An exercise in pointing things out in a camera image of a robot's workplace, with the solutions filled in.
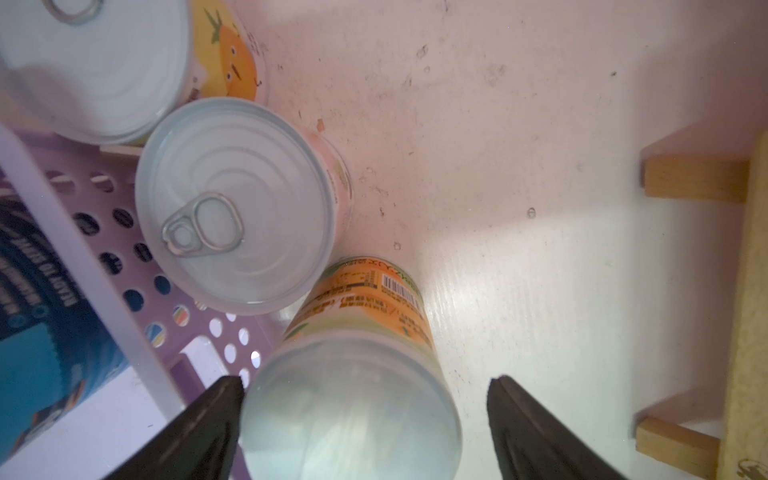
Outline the orange can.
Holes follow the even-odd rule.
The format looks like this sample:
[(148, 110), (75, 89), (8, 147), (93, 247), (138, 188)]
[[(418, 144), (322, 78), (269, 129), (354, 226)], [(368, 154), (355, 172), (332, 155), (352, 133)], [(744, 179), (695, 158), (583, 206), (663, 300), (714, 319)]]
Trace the orange can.
[(254, 479), (452, 479), (457, 408), (422, 295), (397, 265), (326, 269), (251, 380), (240, 444)]

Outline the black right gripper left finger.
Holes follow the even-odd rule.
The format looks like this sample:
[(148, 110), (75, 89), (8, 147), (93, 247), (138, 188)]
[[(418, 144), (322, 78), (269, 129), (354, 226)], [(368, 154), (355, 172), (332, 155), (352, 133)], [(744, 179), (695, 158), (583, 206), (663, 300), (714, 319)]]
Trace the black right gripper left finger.
[(223, 376), (109, 479), (227, 479), (245, 396), (239, 376)]

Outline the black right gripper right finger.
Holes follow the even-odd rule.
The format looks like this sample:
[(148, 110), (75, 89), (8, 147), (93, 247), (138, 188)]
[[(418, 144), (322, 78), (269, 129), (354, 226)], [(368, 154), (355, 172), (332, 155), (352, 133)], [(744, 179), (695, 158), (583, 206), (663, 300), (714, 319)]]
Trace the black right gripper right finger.
[(490, 382), (487, 413), (504, 479), (621, 479), (509, 376)]

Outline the lilac plastic basket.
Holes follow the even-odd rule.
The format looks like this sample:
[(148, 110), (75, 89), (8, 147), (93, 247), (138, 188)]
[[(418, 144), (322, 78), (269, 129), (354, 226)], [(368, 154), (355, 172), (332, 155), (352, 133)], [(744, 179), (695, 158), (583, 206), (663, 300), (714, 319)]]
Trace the lilac plastic basket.
[(1, 131), (1, 201), (32, 215), (129, 365), (7, 461), (5, 479), (97, 478), (219, 378), (248, 384), (276, 340), (266, 318), (205, 307), (141, 232), (137, 159), (53, 134)]

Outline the blue labelled tin can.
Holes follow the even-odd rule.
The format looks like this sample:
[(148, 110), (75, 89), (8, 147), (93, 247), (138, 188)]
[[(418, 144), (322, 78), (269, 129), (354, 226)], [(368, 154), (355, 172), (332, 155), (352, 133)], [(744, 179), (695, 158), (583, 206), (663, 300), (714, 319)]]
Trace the blue labelled tin can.
[(25, 205), (1, 201), (1, 459), (129, 365)]

